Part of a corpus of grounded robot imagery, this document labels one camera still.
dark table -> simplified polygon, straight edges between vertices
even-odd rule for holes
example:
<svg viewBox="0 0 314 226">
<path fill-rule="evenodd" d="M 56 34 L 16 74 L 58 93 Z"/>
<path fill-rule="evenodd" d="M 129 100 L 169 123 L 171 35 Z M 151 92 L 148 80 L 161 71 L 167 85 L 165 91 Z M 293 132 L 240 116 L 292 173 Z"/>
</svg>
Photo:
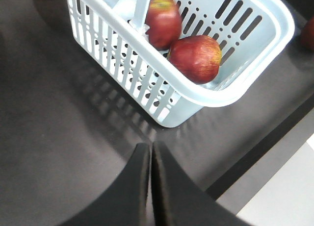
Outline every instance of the dark table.
<svg viewBox="0 0 314 226">
<path fill-rule="evenodd" d="M 70 218 L 139 142 L 164 141 L 208 189 L 298 107 L 313 105 L 314 54 L 298 34 L 314 11 L 294 6 L 294 38 L 240 100 L 163 128 L 74 41 L 65 0 L 0 0 L 0 225 Z"/>
</svg>

basket slot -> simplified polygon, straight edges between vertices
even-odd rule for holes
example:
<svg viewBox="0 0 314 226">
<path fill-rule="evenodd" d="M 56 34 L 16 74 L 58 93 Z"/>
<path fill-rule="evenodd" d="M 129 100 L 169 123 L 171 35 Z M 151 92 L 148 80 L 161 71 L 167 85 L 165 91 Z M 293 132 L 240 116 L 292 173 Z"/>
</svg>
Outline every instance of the basket slot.
<svg viewBox="0 0 314 226">
<path fill-rule="evenodd" d="M 192 36 L 196 36 L 197 33 L 200 31 L 200 29 L 202 28 L 204 24 L 203 20 L 198 21 L 197 25 L 195 26 L 194 30 L 192 31 L 191 35 Z"/>
<path fill-rule="evenodd" d="M 122 38 L 118 37 L 117 39 L 117 49 L 116 49 L 116 53 L 115 53 L 115 59 L 116 59 L 116 63 L 115 63 L 115 70 L 114 70 L 114 78 L 118 78 L 118 73 L 119 73 L 119 68 L 120 66 L 122 66 L 121 64 L 121 47 L 122 47 Z"/>
<path fill-rule="evenodd" d="M 160 86 L 163 84 L 163 82 L 164 82 L 163 78 L 159 76 L 157 79 L 156 85 L 152 88 L 150 97 L 147 101 L 146 108 L 148 108 L 152 114 L 154 113 L 154 108 L 151 108 L 151 107 L 153 105 L 153 102 L 156 101 L 155 98 L 157 98 L 158 91 L 160 89 Z"/>
<path fill-rule="evenodd" d="M 246 21 L 246 19 L 252 14 L 253 9 L 252 8 L 247 8 L 246 11 L 243 13 L 241 18 L 237 21 L 237 23 L 233 26 L 231 31 L 233 33 L 236 33 L 239 28 L 243 25 L 243 23 Z"/>
<path fill-rule="evenodd" d="M 140 71 L 142 62 L 143 62 L 142 58 L 139 57 L 137 59 L 137 62 L 136 62 L 136 67 L 133 71 L 133 79 L 132 79 L 131 88 L 130 88 L 131 94 L 134 94 L 134 89 L 135 89 L 136 83 L 139 81 L 139 71 Z"/>
<path fill-rule="evenodd" d="M 143 105 L 146 105 L 146 102 L 145 102 L 145 99 L 144 99 L 144 94 L 146 94 L 146 90 L 147 90 L 146 88 L 149 88 L 149 79 L 151 78 L 152 74 L 153 74 L 153 69 L 151 67 L 148 67 L 147 70 L 146 70 L 146 74 L 145 74 L 145 76 L 144 76 L 144 78 L 142 80 L 142 87 L 140 89 L 140 93 L 139 93 L 139 96 L 138 96 L 139 98 L 143 98 L 141 100 L 141 103 Z"/>
<path fill-rule="evenodd" d="M 239 9 L 243 6 L 243 1 L 238 0 L 237 3 L 234 5 L 233 9 L 230 11 L 226 19 L 224 20 L 223 24 L 227 26 L 231 20 L 235 17 Z"/>
<path fill-rule="evenodd" d="M 207 26 L 206 29 L 204 30 L 203 35 L 208 36 L 210 32 L 211 32 L 211 27 L 210 27 L 210 26 Z"/>
<path fill-rule="evenodd" d="M 127 56 L 124 61 L 124 71 L 123 71 L 123 79 L 122 79 L 122 85 L 129 90 L 131 87 L 131 83 L 129 81 L 129 75 L 130 75 L 130 69 L 131 69 L 131 55 L 132 55 L 132 49 L 131 47 L 127 48 Z"/>
<path fill-rule="evenodd" d="M 196 18 L 196 14 L 191 14 L 189 20 L 187 21 L 184 29 L 183 29 L 183 34 L 187 34 L 188 30 L 190 29 L 190 27 L 193 25 L 193 22 Z"/>
<path fill-rule="evenodd" d="M 167 89 L 167 92 L 164 94 L 164 96 L 161 97 L 159 100 L 158 108 L 155 111 L 156 116 L 158 116 L 159 121 L 163 121 L 163 119 L 166 118 L 166 110 L 163 111 L 165 107 L 167 107 L 167 110 L 170 111 L 171 106 L 169 105 L 169 100 L 171 96 L 174 93 L 174 89 L 172 87 Z"/>
<path fill-rule="evenodd" d="M 76 0 L 75 2 L 77 4 L 77 11 L 79 14 L 82 14 L 82 10 L 81 10 L 81 5 L 80 5 L 80 0 Z"/>
<path fill-rule="evenodd" d="M 182 14 L 181 14 L 181 18 L 182 18 L 182 21 L 184 21 L 186 15 L 188 13 L 188 7 L 185 7 L 182 11 Z"/>
<path fill-rule="evenodd" d="M 240 39 L 245 40 L 248 35 L 256 28 L 256 26 L 261 22 L 262 17 L 261 15 L 258 15 L 251 24 L 246 28 L 246 30 L 241 34 Z"/>
<path fill-rule="evenodd" d="M 230 47 L 227 52 L 221 57 L 221 62 L 220 65 L 223 65 L 226 60 L 231 56 L 231 54 L 233 54 L 235 52 L 235 48 L 234 47 Z"/>
<path fill-rule="evenodd" d="M 230 4 L 231 0 L 224 0 L 224 2 L 222 3 L 222 5 L 220 6 L 220 8 L 218 9 L 215 17 L 217 19 L 219 19 L 221 17 L 221 15 L 223 14 L 223 12 L 226 10 L 227 6 Z"/>
</svg>

partial apple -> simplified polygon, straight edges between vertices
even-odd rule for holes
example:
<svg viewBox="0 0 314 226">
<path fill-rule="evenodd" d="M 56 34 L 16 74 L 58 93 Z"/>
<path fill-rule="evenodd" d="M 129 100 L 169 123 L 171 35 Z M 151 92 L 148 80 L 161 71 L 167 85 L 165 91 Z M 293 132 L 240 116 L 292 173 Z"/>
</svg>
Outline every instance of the partial apple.
<svg viewBox="0 0 314 226">
<path fill-rule="evenodd" d="M 171 45 L 168 60 L 192 82 L 205 84 L 218 74 L 221 50 L 209 36 L 188 36 Z"/>
<path fill-rule="evenodd" d="M 182 19 L 178 6 L 173 0 L 151 0 L 145 24 L 150 27 L 146 32 L 149 43 L 157 50 L 169 49 L 181 34 Z"/>
<path fill-rule="evenodd" d="M 300 41 L 302 46 L 314 51 L 314 16 L 305 24 L 301 31 Z"/>
</svg>

black object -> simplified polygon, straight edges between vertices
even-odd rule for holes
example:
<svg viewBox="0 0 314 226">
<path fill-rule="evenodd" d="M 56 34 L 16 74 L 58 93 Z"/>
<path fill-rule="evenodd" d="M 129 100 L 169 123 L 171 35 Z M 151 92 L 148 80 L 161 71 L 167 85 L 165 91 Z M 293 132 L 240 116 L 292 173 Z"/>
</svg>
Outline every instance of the black object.
<svg viewBox="0 0 314 226">
<path fill-rule="evenodd" d="M 149 146 L 137 144 L 111 186 L 60 226 L 144 226 L 149 168 Z M 163 142 L 153 143 L 151 176 L 156 226 L 249 226 L 199 189 Z"/>
<path fill-rule="evenodd" d="M 163 142 L 153 143 L 152 197 L 156 226 L 248 226 L 199 189 Z"/>
<path fill-rule="evenodd" d="M 60 226 L 144 226 L 150 151 L 137 144 L 125 168 L 86 209 Z"/>
</svg>

shopping basket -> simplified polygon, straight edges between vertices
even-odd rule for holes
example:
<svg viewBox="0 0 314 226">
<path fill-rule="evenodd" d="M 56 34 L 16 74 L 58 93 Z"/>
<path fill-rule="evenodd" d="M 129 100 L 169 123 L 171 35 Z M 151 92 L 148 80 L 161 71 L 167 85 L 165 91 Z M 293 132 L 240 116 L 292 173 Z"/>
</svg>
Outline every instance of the shopping basket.
<svg viewBox="0 0 314 226">
<path fill-rule="evenodd" d="M 197 85 L 129 22 L 143 0 L 67 0 L 76 41 L 160 125 L 175 127 L 204 106 L 237 101 L 284 49 L 294 21 L 280 0 L 174 0 L 181 38 L 209 35 L 222 60 L 217 77 Z"/>
</svg>

